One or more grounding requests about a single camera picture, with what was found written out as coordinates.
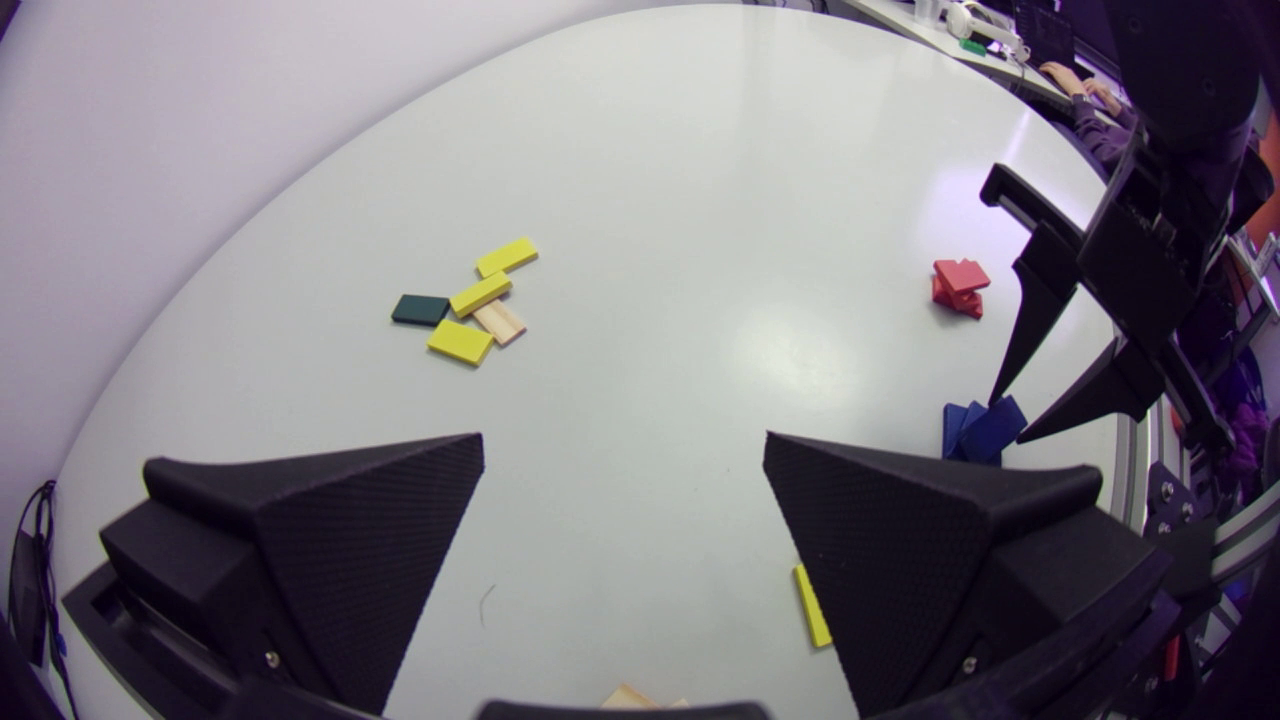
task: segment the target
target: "red block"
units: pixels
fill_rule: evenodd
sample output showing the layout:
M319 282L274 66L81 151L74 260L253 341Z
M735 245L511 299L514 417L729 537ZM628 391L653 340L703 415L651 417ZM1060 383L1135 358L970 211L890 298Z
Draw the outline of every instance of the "red block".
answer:
M974 319L982 318L982 295L972 291L950 295L938 275L933 275L933 301Z
M991 284L991 278L982 272L982 266L973 260L938 260L933 263L933 270L942 279L942 287L947 293L955 296L961 292L973 292Z

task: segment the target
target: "black cable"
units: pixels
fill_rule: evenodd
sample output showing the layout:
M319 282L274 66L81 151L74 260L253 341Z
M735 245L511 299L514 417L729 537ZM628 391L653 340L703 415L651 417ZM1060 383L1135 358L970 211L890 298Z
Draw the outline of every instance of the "black cable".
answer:
M18 529L14 530L13 533L13 550L9 551L9 619L8 619L9 630L13 633L18 632L18 625L15 624L17 621L14 620L14 611L13 611L14 605L17 605L17 598L13 594L13 566L18 560L18 538L22 536L22 525L27 521L27 512L31 511L31 503L36 502L36 498L44 497L45 488L49 487L49 483L51 482L54 480L46 482L45 484L36 488L36 492L31 493L31 497L27 498L27 505L24 505L22 509L22 515L18 518Z
M17 551L18 538L22 533L22 527L27 521L27 512L31 510L31 503L36 503L36 520L35 520L35 538L36 538L36 564L38 571L38 585L40 585L40 601L45 607L45 623L49 632L49 664L58 673L58 676L63 682L63 691L67 693L67 703L72 708L72 717L79 720L79 711L76 707L76 697L72 694L72 682L67 674L67 664L63 656L67 653L67 644L63 641L63 634L59 630L58 623L58 585L54 582L54 488L58 486L58 480L47 480L40 488L36 489L27 500L27 505L22 509L22 516L18 519L18 529L14 533L14 550ZM10 555L9 560L9 602L10 610L13 605L13 560L15 555ZM9 612L9 624L13 626L13 612Z

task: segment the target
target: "wooden block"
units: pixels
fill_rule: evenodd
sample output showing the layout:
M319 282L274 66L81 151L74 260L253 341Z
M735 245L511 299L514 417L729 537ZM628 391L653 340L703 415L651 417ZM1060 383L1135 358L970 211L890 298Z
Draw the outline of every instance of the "wooden block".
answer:
M662 710L662 706L657 702L640 694L639 691L631 685L622 683L618 689L613 691L604 703L600 705L600 710Z
M827 619L822 616L818 607L818 596L813 594L813 585L809 584L809 573L804 565L796 565L796 587L800 588L800 602L804 603L804 616L809 621L809 639L813 647L827 647L831 644L831 630L827 629Z
M956 306L951 304L951 296L947 293L947 288L942 287L942 278L938 275L933 275L933 301L945 307L950 307L952 310L956 309Z
M506 347L508 342L516 340L517 337L525 334L525 323L520 322L500 300L492 300L488 304L476 307L475 313L471 314L484 329L489 331L498 345Z
M960 447L960 427L964 425L964 416L968 413L963 405L947 402L942 406L942 459L964 460L957 456Z
M507 273L499 270L451 297L449 305L453 306L454 315L466 318L471 313L475 313L476 307L488 304L490 300L495 300L508 290L511 290L511 278L507 277Z
M392 310L392 320L408 323L411 325L426 325L434 328L440 324L449 311L449 301L445 297L426 297L422 295L402 295L401 301Z
M443 320L435 327L431 337L426 338L426 346L442 355L479 368L493 346L493 336L453 320Z
M959 263L955 260L937 260L933 263L933 270L938 273L942 286L947 288L947 293L952 297L956 293L982 290L991 284L991 278L982 270L982 265L973 260L961 260Z
M488 278L494 273L515 270L536 259L538 249L527 237L522 237L476 260L476 270L481 278Z
M1027 427L1027 418L1018 407L1012 396L1006 395L996 401L980 418L966 423L960 432L960 447L970 462L997 461L1002 450L1009 447L1018 433Z

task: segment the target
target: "black textured panel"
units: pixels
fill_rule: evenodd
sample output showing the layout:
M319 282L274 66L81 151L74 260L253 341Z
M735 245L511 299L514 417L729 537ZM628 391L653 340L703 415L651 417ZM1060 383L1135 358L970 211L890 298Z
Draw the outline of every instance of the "black textured panel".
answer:
M380 714L483 471L471 434L143 474L154 498L252 536L337 700Z
M1101 488L1092 468L1000 470L773 433L764 471L864 716L902 701L993 542Z

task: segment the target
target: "white table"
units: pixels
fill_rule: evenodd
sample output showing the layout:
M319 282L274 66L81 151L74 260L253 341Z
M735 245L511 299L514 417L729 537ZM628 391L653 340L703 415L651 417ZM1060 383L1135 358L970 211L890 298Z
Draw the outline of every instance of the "white table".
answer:
M940 20L932 27L915 22L915 6L911 3L900 0L835 0L829 8L835 8L836 14L844 14L842 10L845 9L852 10L863 19L869 19L872 23L882 26L886 29L928 45L1004 85L1014 95L1047 100L1060 109L1069 109L1071 106L1071 99L1034 69L1019 65L1012 58L1001 60L995 55L975 55L960 47L960 41L947 32L946 22Z
M160 314L63 469L60 588L104 561L97 530L143 498L150 456L483 430L389 716L593 706L628 682L850 717L833 650L809 647L765 430L937 456L943 402L986 397L1020 296L1027 232L978 200L993 161L1080 224L1102 196L1000 87L826 15L668 8L497 58L300 178ZM402 292L453 293L521 234L541 258L508 305L530 329L480 369L389 322ZM931 263L961 256L993 281L982 322L929 301ZM1111 338L1078 295L1012 387L1029 416ZM1091 462L1110 484L1116 434L1106 418L1006 465ZM64 626L81 707L136 717Z

